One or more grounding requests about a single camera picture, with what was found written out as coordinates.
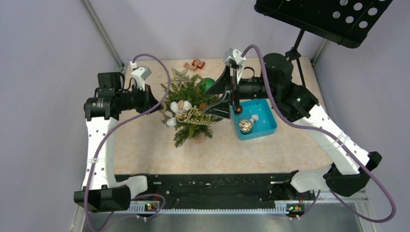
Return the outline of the silver gold star topper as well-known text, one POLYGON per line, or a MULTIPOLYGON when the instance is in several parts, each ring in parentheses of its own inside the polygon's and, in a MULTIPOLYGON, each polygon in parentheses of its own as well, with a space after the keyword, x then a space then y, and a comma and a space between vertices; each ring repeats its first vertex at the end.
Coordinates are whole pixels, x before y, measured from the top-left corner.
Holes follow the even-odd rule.
POLYGON ((173 74, 171 83, 174 84, 177 89, 180 89, 181 87, 186 87, 186 84, 191 81, 191 79, 188 76, 188 70, 189 69, 185 68, 182 71, 178 71, 175 68, 171 68, 173 74))

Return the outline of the small green christmas tree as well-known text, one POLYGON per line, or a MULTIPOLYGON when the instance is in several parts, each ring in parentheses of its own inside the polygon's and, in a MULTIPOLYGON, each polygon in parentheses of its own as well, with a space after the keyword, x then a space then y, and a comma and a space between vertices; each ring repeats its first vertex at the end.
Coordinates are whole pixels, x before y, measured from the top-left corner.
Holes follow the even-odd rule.
POLYGON ((206 91, 215 83, 208 77, 177 75, 171 79, 165 110, 171 114, 162 123, 175 129, 174 146, 181 147, 187 140, 212 138, 212 127, 220 116, 205 114, 204 110, 219 97, 206 91))

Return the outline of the gold glitter word ornament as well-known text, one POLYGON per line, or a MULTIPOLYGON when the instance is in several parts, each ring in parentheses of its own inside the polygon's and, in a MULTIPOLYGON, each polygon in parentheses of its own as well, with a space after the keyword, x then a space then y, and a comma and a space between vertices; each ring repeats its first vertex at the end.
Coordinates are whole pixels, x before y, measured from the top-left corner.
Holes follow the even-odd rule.
POLYGON ((204 114, 196 106, 189 109, 185 113, 185 116, 185 120, 181 123, 199 126, 214 126, 216 124, 216 121, 212 115, 204 114))

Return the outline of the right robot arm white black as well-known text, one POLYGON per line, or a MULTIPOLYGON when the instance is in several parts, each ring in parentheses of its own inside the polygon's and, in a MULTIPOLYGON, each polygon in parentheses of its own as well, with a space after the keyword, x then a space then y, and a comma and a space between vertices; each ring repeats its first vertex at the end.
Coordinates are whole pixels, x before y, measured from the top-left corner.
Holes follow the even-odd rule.
POLYGON ((342 131, 329 117, 318 99, 302 85, 292 81, 293 64, 289 58, 270 53, 260 59, 261 76, 244 79, 245 56, 229 50, 224 59, 225 69, 208 89, 220 99, 206 108, 207 114, 230 118, 242 113, 240 100, 268 99, 281 120, 289 126, 304 130, 331 158, 329 166, 311 171, 294 171, 283 192, 297 199, 309 190, 330 190, 350 197, 374 180, 372 171, 381 162, 378 152, 369 152, 342 131))

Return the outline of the green glitter ball ornament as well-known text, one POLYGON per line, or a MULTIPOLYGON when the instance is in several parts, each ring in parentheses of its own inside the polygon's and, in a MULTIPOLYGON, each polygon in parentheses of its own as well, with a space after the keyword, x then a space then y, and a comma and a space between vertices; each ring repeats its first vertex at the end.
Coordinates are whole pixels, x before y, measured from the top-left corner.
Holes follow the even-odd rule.
POLYGON ((198 86, 203 92, 206 92, 214 83, 214 79, 206 77, 200 80, 198 86))

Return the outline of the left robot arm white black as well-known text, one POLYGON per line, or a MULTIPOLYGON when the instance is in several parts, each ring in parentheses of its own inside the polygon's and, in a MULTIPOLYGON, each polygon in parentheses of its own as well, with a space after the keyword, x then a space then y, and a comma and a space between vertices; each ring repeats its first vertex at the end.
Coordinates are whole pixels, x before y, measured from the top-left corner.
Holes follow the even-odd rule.
POLYGON ((99 86, 94 96, 84 104, 88 131, 88 154, 86 175, 81 190, 74 192, 73 200, 93 213, 125 211, 132 198, 139 195, 151 199, 155 187, 144 175, 129 177, 118 182, 114 174, 114 134, 109 131, 119 124, 123 111, 135 110, 143 113, 158 100, 152 94, 150 85, 140 89, 132 85, 125 89, 120 72, 103 72, 97 75, 99 86))

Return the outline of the pine cone ornament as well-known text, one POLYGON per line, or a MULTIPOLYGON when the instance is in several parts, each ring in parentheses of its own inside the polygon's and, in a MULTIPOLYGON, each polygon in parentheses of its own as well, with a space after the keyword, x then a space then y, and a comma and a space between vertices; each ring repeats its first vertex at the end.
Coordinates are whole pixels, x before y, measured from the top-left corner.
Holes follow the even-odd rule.
POLYGON ((201 103, 198 108, 201 112, 203 112, 207 107, 208 105, 204 102, 204 103, 201 103))

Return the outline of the white cotton boll sprig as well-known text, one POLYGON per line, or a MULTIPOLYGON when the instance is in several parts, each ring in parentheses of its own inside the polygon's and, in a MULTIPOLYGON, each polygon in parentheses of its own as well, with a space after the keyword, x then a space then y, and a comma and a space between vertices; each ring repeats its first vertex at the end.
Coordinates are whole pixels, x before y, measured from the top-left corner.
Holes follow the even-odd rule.
POLYGON ((168 127, 174 127, 177 122, 183 122, 186 118, 185 113, 192 108, 192 104, 187 100, 179 100, 170 103, 170 109, 174 116, 166 121, 168 127))

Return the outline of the teal plastic tray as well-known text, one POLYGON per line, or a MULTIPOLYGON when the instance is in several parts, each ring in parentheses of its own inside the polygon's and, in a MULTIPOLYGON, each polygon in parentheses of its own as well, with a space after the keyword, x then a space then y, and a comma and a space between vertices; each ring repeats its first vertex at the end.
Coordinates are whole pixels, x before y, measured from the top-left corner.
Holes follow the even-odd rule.
POLYGON ((231 120, 239 140, 246 141, 256 139, 271 135, 276 131, 278 125, 266 99, 243 101, 240 103, 240 106, 242 106, 243 109, 240 114, 235 114, 234 107, 230 107, 231 120), (251 120, 253 115, 257 115, 258 120, 253 120, 252 129, 249 133, 243 133, 240 130, 239 122, 245 119, 251 120))

